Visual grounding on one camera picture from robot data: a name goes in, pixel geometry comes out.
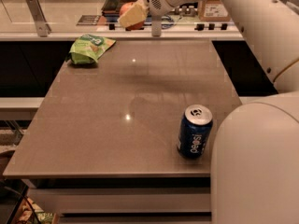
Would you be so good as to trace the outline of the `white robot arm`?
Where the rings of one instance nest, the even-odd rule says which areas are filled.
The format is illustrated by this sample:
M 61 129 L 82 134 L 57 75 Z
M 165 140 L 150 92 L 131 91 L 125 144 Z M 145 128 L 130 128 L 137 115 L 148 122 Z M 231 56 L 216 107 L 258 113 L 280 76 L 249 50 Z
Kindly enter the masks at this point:
M 137 0 L 132 27 L 199 0 Z M 217 131 L 211 158 L 213 224 L 299 224 L 298 16 L 279 0 L 221 0 L 279 93 L 238 107 Z

